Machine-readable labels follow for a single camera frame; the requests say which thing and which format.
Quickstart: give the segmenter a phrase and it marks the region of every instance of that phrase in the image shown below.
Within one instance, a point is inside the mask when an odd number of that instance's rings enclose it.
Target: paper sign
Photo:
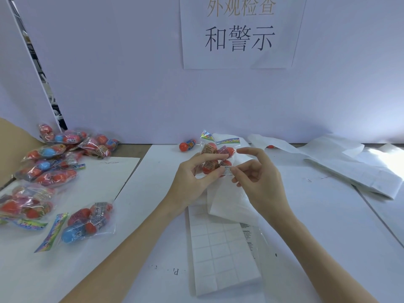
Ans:
[[[306,0],[180,0],[185,69],[292,65]]]

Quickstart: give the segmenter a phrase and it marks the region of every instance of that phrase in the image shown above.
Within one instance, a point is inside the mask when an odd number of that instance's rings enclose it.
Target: right hand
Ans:
[[[272,226],[277,219],[285,219],[292,214],[280,172],[265,152],[246,147],[237,149],[237,153],[253,155],[258,159],[230,168],[234,175],[232,182],[244,189],[256,211]]]

